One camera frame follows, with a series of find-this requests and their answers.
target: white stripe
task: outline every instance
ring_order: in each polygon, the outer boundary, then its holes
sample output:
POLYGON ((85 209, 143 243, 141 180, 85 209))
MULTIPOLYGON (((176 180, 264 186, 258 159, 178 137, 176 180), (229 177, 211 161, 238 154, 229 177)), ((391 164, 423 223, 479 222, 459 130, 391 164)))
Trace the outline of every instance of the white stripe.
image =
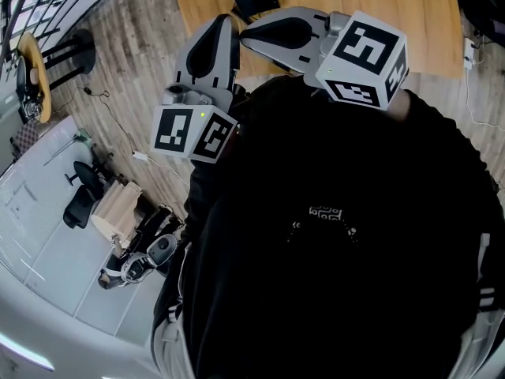
POLYGON ((481 235, 481 247, 479 248, 478 257, 478 268, 479 268, 479 279, 482 278, 482 261, 484 260, 484 254, 489 246, 489 239, 491 238, 489 233, 483 233, 481 235))
POLYGON ((16 243, 16 245, 17 245, 20 249, 22 249, 22 250, 24 251, 24 253, 25 253, 27 256, 29 256, 30 258, 32 258, 32 256, 31 256, 30 254, 28 254, 28 253, 26 252, 26 250, 25 250, 23 247, 21 247, 21 245, 20 245, 20 244, 16 241, 16 239, 15 239, 14 237, 11 237, 11 239, 12 239, 12 241, 13 241, 13 242, 15 242, 15 243, 16 243))
POLYGON ((6 259, 6 261, 9 263, 9 265, 14 268, 13 263, 11 262, 10 258, 7 257, 7 254, 5 251, 0 247, 0 253, 2 253, 2 256, 6 259))
POLYGON ((108 276, 121 276, 121 271, 113 271, 112 269, 105 268, 108 276))
POLYGON ((492 305, 492 303, 495 301, 494 298, 484 298, 484 299, 481 299, 481 304, 480 306, 481 307, 487 307, 487 306, 490 306, 492 305))
POLYGON ((28 264, 26 264, 24 262, 24 260, 22 258, 20 258, 21 262, 26 265, 28 268, 30 268, 30 270, 32 270, 32 272, 37 275, 42 281, 45 281, 45 278, 43 276, 41 276, 35 269, 33 269, 32 267, 30 267, 28 264))
POLYGON ((490 295, 494 293, 495 288, 494 287, 483 287, 481 289, 481 295, 490 295))

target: person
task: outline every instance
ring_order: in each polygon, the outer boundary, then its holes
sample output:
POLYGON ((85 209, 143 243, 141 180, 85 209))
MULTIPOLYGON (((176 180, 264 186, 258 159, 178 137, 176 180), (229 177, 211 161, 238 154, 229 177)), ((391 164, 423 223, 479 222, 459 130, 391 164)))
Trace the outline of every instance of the person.
MULTIPOLYGON (((158 209, 152 215, 147 215, 136 229, 137 235, 130 243, 127 250, 121 247, 118 241, 118 236, 114 236, 115 246, 112 254, 107 261, 105 269, 100 270, 98 284, 103 289, 112 289, 115 287, 124 287, 129 285, 122 278, 122 266, 135 253, 144 253, 148 251, 148 247, 159 237, 163 235, 172 235, 181 226, 181 221, 166 205, 158 205, 158 209), (165 222, 166 225, 160 230, 160 227, 165 222)), ((161 265, 157 270, 166 275, 166 271, 170 262, 161 265)))
POLYGON ((155 307, 162 375, 448 377, 483 232, 503 256, 480 153, 410 91, 383 112, 277 77, 240 106, 230 154, 193 162, 155 307))

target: sleeve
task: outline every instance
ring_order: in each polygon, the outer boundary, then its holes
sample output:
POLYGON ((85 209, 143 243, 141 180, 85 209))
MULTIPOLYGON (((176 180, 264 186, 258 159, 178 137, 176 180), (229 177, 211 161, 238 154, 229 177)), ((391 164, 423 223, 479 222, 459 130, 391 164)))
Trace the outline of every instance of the sleeve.
POLYGON ((482 273, 486 283, 496 290, 496 307, 505 308, 505 219, 503 207, 497 196, 498 184, 487 170, 469 139, 463 136, 452 119, 445 118, 437 109, 411 91, 410 112, 406 124, 411 132, 418 134, 420 141, 430 146, 430 153, 437 153, 438 164, 445 163, 451 177, 458 183, 458 194, 465 195, 482 233, 490 234, 490 243, 485 252, 482 273))
POLYGON ((435 162, 451 168, 453 179, 462 182, 474 205, 485 215, 481 222, 484 225, 498 223, 503 219, 496 196, 498 186, 481 160, 481 153, 461 133, 453 119, 443 117, 414 93, 407 92, 410 95, 410 111, 406 119, 409 132, 419 135, 420 142, 435 156, 435 162))
POLYGON ((195 167, 189 180, 189 195, 184 203, 188 216, 181 233, 183 243, 193 242, 200 237, 208 213, 219 199, 227 183, 233 178, 234 167, 240 152, 240 139, 234 142, 233 152, 216 164, 192 161, 195 167))

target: wooden floor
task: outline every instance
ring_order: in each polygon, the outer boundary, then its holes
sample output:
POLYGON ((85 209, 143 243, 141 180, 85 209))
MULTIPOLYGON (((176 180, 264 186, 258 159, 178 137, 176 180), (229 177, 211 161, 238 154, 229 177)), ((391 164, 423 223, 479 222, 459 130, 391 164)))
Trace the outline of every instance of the wooden floor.
MULTIPOLYGON (((129 142, 99 98, 90 97, 77 86, 88 86, 94 94, 110 93, 108 102, 116 119, 131 136, 135 150, 149 153, 153 107, 159 105, 163 89, 171 83, 178 49, 186 39, 177 0, 104 0, 78 25, 95 37, 97 62, 87 76, 77 77, 52 92, 57 114, 72 114, 103 151, 114 153, 118 173, 135 181, 154 202, 171 205, 182 215, 188 187, 174 172, 134 159, 129 142)), ((465 35, 471 30, 465 24, 465 35)), ((469 106, 478 122, 500 124, 505 129, 505 49, 489 44, 481 49, 469 72, 469 106)), ((50 71, 50 81, 69 70, 62 64, 50 71)), ((266 77, 240 81, 251 90, 266 77)), ((466 106, 466 79, 451 80, 411 73, 404 87, 412 89, 445 116, 453 118, 500 184, 505 186, 505 133, 472 123, 466 106)), ((157 162, 171 165, 189 181, 192 166, 183 159, 149 153, 157 162)), ((505 204, 505 191, 500 193, 505 204)))

